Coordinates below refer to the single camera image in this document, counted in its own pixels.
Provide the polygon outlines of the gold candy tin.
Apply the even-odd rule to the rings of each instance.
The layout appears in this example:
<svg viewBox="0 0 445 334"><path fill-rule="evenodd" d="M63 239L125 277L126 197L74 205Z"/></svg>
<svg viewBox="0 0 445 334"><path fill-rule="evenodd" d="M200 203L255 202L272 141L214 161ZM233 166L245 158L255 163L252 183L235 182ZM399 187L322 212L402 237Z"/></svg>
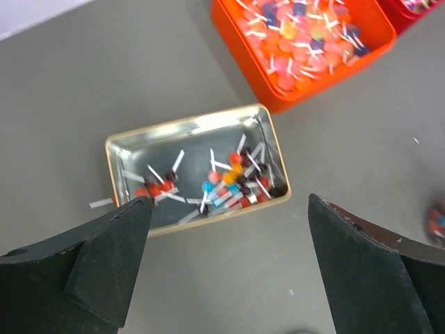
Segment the gold candy tin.
<svg viewBox="0 0 445 334"><path fill-rule="evenodd" d="M289 199L272 118L251 104L110 136L105 143L114 227L156 236Z"/></svg>

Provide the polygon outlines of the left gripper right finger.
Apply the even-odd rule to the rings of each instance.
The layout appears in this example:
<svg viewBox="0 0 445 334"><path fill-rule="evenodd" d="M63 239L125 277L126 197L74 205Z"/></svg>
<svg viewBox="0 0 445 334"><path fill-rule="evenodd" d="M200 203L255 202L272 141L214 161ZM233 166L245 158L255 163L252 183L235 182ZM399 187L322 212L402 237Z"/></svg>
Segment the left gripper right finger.
<svg viewBox="0 0 445 334"><path fill-rule="evenodd" d="M444 332L444 250L314 193L308 221L337 333Z"/></svg>

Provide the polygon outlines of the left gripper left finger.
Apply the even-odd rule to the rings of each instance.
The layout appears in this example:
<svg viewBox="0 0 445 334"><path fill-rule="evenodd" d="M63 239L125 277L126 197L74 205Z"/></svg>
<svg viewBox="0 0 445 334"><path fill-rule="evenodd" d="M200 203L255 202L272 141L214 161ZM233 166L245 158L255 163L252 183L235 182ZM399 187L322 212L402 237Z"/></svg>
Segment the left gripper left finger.
<svg viewBox="0 0 445 334"><path fill-rule="evenodd" d="M2 333L117 333L143 257L152 203L99 218L1 256Z"/></svg>

